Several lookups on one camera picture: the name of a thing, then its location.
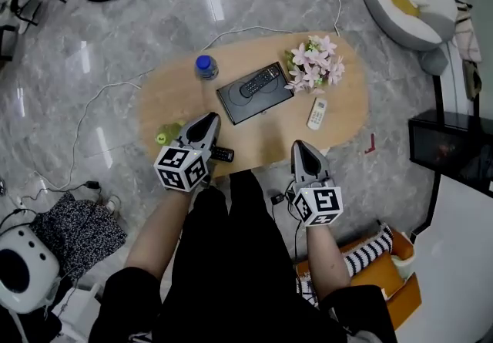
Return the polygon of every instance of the white remote control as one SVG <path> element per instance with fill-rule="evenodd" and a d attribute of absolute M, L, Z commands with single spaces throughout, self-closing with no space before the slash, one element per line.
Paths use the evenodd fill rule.
<path fill-rule="evenodd" d="M 310 118 L 308 119 L 308 128 L 317 130 L 320 128 L 322 119 L 324 118 L 327 101 L 325 99 L 316 98 L 314 106 L 311 108 Z"/>

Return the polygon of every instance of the remote control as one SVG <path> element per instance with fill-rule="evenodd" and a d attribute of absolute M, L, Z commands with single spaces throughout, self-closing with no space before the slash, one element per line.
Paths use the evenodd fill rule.
<path fill-rule="evenodd" d="M 262 87 L 278 77 L 279 74 L 280 72 L 277 65 L 274 64 L 266 67 L 249 82 L 240 87 L 240 94 L 245 98 L 250 98 L 255 92 L 260 91 Z"/>
<path fill-rule="evenodd" d="M 232 149 L 224 149 L 222 147 L 214 146 L 211 149 L 212 155 L 210 156 L 213 160 L 224 161 L 224 162 L 233 162 L 234 159 L 234 150 Z"/>
<path fill-rule="evenodd" d="M 308 128 L 317 130 L 320 128 L 320 123 L 324 118 L 327 101 L 325 99 L 316 98 L 314 106 L 311 108 L 310 118 L 308 119 Z"/>

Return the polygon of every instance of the wooden table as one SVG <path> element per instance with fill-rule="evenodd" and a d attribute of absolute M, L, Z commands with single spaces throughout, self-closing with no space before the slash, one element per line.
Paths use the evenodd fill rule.
<path fill-rule="evenodd" d="M 336 86 L 326 86 L 321 97 L 328 101 L 324 121 L 318 131 L 307 127 L 315 96 L 299 92 L 293 98 L 268 109 L 263 114 L 234 126 L 216 90 L 259 68 L 283 60 L 285 49 L 297 48 L 308 35 L 324 37 L 337 44 L 336 53 L 344 57 L 346 72 Z M 290 158 L 294 140 L 301 139 L 319 150 L 345 143 L 363 126 L 368 111 L 364 70 L 356 52 L 334 33 L 305 32 L 259 38 L 208 49 L 219 67 L 213 81 L 196 78 L 194 64 L 200 52 L 157 68 L 140 93 L 139 122 L 149 157 L 157 157 L 161 146 L 154 140 L 165 123 L 189 120 L 209 111 L 221 116 L 218 146 L 235 150 L 232 163 L 218 162 L 214 176 L 223 176 Z"/>

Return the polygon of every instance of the forearm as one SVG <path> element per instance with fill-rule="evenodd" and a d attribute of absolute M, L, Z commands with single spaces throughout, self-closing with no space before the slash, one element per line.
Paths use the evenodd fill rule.
<path fill-rule="evenodd" d="M 349 285 L 350 277 L 328 225 L 307 228 L 310 275 L 319 301 Z"/>
<path fill-rule="evenodd" d="M 127 257 L 126 267 L 139 267 L 161 280 L 178 242 L 192 193 L 170 191 L 147 219 Z"/>

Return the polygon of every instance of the blue bottle cap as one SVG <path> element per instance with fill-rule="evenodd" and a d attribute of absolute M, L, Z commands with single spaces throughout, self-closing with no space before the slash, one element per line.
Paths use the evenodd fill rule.
<path fill-rule="evenodd" d="M 195 63 L 197 68 L 205 70 L 210 66 L 210 57 L 208 55 L 201 55 Z"/>

